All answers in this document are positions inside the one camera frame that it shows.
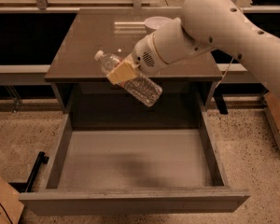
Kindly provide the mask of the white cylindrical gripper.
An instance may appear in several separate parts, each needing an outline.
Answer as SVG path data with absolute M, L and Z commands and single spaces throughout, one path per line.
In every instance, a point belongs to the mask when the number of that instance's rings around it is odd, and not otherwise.
M 136 43 L 132 55 L 119 62 L 106 77 L 112 84 L 120 84 L 137 78 L 139 69 L 145 74 L 156 74 L 166 67 L 167 63 L 155 48 L 153 35 L 146 35 Z

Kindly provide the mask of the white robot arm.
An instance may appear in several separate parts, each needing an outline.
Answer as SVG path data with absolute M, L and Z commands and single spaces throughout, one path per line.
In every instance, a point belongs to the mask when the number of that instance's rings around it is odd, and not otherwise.
M 280 38 L 258 28 L 232 0 L 185 0 L 177 18 L 139 40 L 106 76 L 120 84 L 213 49 L 232 56 L 280 101 Z

